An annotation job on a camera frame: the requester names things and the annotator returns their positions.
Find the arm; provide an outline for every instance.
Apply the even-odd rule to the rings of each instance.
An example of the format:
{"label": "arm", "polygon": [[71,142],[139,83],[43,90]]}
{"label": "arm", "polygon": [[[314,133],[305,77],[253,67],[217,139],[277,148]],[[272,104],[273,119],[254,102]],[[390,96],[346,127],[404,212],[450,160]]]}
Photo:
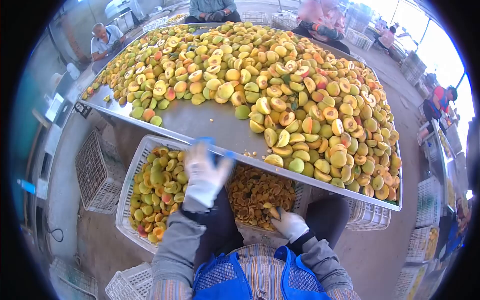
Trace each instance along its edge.
{"label": "arm", "polygon": [[226,14],[231,14],[237,10],[237,5],[234,0],[223,0],[223,4],[225,5],[224,11]]}
{"label": "arm", "polygon": [[200,20],[200,18],[204,19],[205,15],[206,13],[200,11],[198,0],[190,0],[190,16]]}
{"label": "arm", "polygon": [[161,280],[178,280],[188,287],[193,285],[193,262],[206,226],[186,218],[181,212],[168,219],[162,243],[152,261],[153,285]]}
{"label": "arm", "polygon": [[216,167],[207,149],[204,143],[196,144],[185,157],[188,189],[181,210],[169,217],[168,229],[153,258],[153,286],[148,296],[151,300],[192,297],[195,255],[206,230],[195,220],[201,220],[199,217],[214,206],[233,167],[233,161],[225,158]]}
{"label": "arm", "polygon": [[102,60],[105,56],[107,56],[107,54],[108,54],[108,50],[103,53],[98,53],[98,52],[92,53],[93,61]]}
{"label": "arm", "polygon": [[335,300],[359,299],[353,291],[352,280],[326,240],[318,241],[305,220],[294,213],[277,209],[280,220],[272,219],[272,224],[291,243],[291,249],[303,253],[301,260],[317,277],[328,296]]}

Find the glove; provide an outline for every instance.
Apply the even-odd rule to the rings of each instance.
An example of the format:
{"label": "glove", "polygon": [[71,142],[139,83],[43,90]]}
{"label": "glove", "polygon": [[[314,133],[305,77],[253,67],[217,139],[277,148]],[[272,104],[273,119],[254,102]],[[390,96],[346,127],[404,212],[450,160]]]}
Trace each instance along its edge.
{"label": "glove", "polygon": [[207,13],[207,14],[205,14],[205,17],[204,17],[205,22],[213,22],[212,17],[213,17],[213,13]]}
{"label": "glove", "polygon": [[281,207],[278,207],[277,211],[280,214],[280,221],[272,219],[272,224],[291,244],[310,231],[310,228],[301,216],[294,213],[287,213]]}
{"label": "glove", "polygon": [[212,16],[212,21],[214,22],[221,22],[223,18],[225,17],[226,13],[225,11],[217,11],[213,13]]}
{"label": "glove", "polygon": [[216,196],[227,181],[233,168],[232,152],[227,152],[218,167],[213,161],[213,154],[208,151],[205,141],[193,145],[185,157],[185,171],[189,178],[183,208],[185,210],[208,211],[214,206]]}

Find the pants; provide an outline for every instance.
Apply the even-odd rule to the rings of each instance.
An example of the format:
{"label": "pants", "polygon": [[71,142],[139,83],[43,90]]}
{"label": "pants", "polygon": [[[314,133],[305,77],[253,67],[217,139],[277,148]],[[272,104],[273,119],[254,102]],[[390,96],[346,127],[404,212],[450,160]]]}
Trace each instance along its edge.
{"label": "pants", "polygon": [[380,38],[380,36],[377,36],[377,37],[375,38],[375,41],[374,41],[373,43],[374,43],[374,44],[378,44],[380,47],[382,47],[382,48],[385,49],[385,50],[388,50],[388,48],[385,47],[385,46],[382,44],[382,42],[378,40],[379,38]]}
{"label": "pants", "polygon": [[[207,262],[212,253],[219,256],[222,253],[228,254],[244,246],[243,236],[235,224],[235,216],[230,207],[225,188],[218,194],[215,205],[218,207],[218,211],[210,217],[207,229],[200,238],[194,271],[201,264]],[[333,249],[349,218],[350,207],[348,202],[341,199],[340,196],[334,195],[310,204],[305,221],[310,230],[315,233],[317,239],[326,239],[330,248]]]}
{"label": "pants", "polygon": [[109,54],[108,56],[104,57],[101,60],[94,61],[92,65],[92,71],[95,74],[100,73],[100,71],[105,67],[117,54],[119,54],[125,47],[127,47],[131,42],[133,42],[132,38],[126,38],[122,45],[113,53]]}
{"label": "pants", "polygon": [[[225,22],[241,22],[241,18],[240,18],[240,15],[238,13],[238,11],[234,11],[232,12],[231,14],[229,14],[228,16],[225,16],[222,21],[220,21],[220,23],[225,23]],[[185,23],[186,24],[190,24],[190,23],[206,23],[206,21],[204,19],[202,20],[199,20],[195,17],[192,17],[192,16],[189,16],[186,20],[185,20]]]}
{"label": "pants", "polygon": [[[433,132],[433,125],[432,125],[432,120],[435,119],[435,120],[439,120],[440,118],[438,118],[436,115],[435,115],[435,112],[433,111],[432,107],[430,106],[429,104],[430,100],[428,99],[425,99],[423,101],[423,113],[425,114],[425,117],[427,118],[428,122],[430,122],[430,124],[428,125],[427,127],[427,130],[429,133],[432,133]],[[445,127],[443,126],[442,122],[438,122],[438,124],[440,125],[440,128],[442,129],[442,131],[445,133],[445,135],[447,134],[447,131],[445,130]]]}
{"label": "pants", "polygon": [[[310,32],[308,32],[308,30],[303,28],[303,27],[297,27],[297,28],[293,29],[292,32],[297,34],[297,35],[300,35],[300,36],[304,36],[304,37],[308,37],[308,38],[314,38],[310,34]],[[335,49],[338,49],[338,50],[343,51],[343,52],[347,53],[348,55],[350,55],[350,49],[348,48],[348,46],[343,44],[340,41],[328,41],[328,42],[319,41],[319,42],[323,43],[323,44],[326,44],[326,45],[329,45],[329,46],[331,46]]]}

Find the window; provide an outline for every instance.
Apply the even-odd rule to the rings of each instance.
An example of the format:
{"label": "window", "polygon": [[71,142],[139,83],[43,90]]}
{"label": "window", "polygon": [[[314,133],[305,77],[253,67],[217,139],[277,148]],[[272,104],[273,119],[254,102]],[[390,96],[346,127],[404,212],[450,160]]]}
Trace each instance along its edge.
{"label": "window", "polygon": [[417,54],[427,66],[426,72],[437,74],[441,86],[456,86],[460,82],[465,71],[462,60],[448,34],[433,20]]}

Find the plastic crate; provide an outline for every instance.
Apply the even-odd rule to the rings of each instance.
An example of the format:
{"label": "plastic crate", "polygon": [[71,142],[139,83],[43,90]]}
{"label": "plastic crate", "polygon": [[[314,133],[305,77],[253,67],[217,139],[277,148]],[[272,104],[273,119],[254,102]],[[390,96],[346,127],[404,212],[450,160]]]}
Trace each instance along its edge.
{"label": "plastic crate", "polygon": [[417,286],[413,291],[415,293],[421,281],[425,277],[427,267],[428,264],[415,267],[403,267],[400,271],[400,275],[398,276],[392,298],[396,300],[413,299],[415,294],[410,295],[412,288],[414,287],[415,282],[417,282]]}
{"label": "plastic crate", "polygon": [[370,40],[366,35],[355,31],[352,28],[347,29],[345,38],[354,46],[357,46],[366,51],[368,51],[373,45],[373,41]]}
{"label": "plastic crate", "polygon": [[[430,231],[436,228],[435,226],[428,226],[424,228],[414,229],[410,236],[410,242],[408,243],[408,250],[407,250],[407,258],[405,261],[407,263],[426,263],[432,258],[425,259],[425,254],[427,251],[428,240],[430,238]],[[438,242],[438,235],[435,241],[435,248],[436,243]]]}
{"label": "plastic crate", "polygon": [[346,198],[350,206],[350,219],[346,229],[353,231],[385,230],[390,225],[392,211],[352,198]]}
{"label": "plastic crate", "polygon": [[272,28],[291,31],[297,28],[297,26],[297,16],[289,12],[278,12],[272,14]]}
{"label": "plastic crate", "polygon": [[160,18],[160,19],[156,19],[155,21],[152,21],[152,22],[148,23],[148,25],[144,26],[143,30],[144,30],[144,32],[155,30],[155,29],[163,26],[164,24],[166,24],[168,19],[169,19],[168,17],[163,17],[163,18]]}
{"label": "plastic crate", "polygon": [[118,271],[105,288],[111,300],[144,300],[152,288],[152,267],[143,263],[125,271]]}
{"label": "plastic crate", "polygon": [[253,25],[270,26],[268,15],[265,12],[244,12],[243,22],[252,22]]}
{"label": "plastic crate", "polygon": [[74,285],[78,289],[87,292],[95,298],[98,298],[98,284],[95,278],[88,276],[72,266],[67,265],[64,261],[55,257],[51,268],[55,271],[60,279]]}
{"label": "plastic crate", "polygon": [[[151,253],[156,253],[158,247],[152,244],[148,239],[140,237],[138,232],[134,230],[128,218],[130,217],[130,198],[133,194],[133,177],[137,174],[142,165],[147,162],[147,156],[152,152],[152,150],[159,146],[166,146],[169,149],[174,150],[186,150],[190,146],[184,143],[176,142],[171,139],[161,138],[154,135],[146,135],[137,147],[137,151],[133,156],[132,162],[130,164],[130,168],[128,169],[127,176],[125,178],[125,183],[123,185],[121,195],[120,195],[120,202],[118,206],[117,216],[115,219],[115,226],[121,233],[123,233],[127,238],[131,239],[137,245],[143,247],[147,251]],[[228,186],[230,183],[231,178],[227,181],[225,186]],[[310,200],[310,195],[312,193],[311,186],[304,185],[302,183],[296,182],[295,183],[295,194],[297,199],[295,204],[292,208],[292,211],[296,212],[297,214],[301,215],[302,217],[306,216],[307,207]],[[259,227],[254,227],[250,225],[246,225],[243,223],[238,223],[237,225],[239,228],[245,229],[253,229],[255,231],[261,232],[262,234],[273,236],[273,237],[282,237],[280,233],[268,231]]]}
{"label": "plastic crate", "polygon": [[439,226],[443,188],[435,176],[419,183],[416,228]]}
{"label": "plastic crate", "polygon": [[85,210],[115,213],[126,174],[116,147],[92,131],[75,159],[75,168]]}

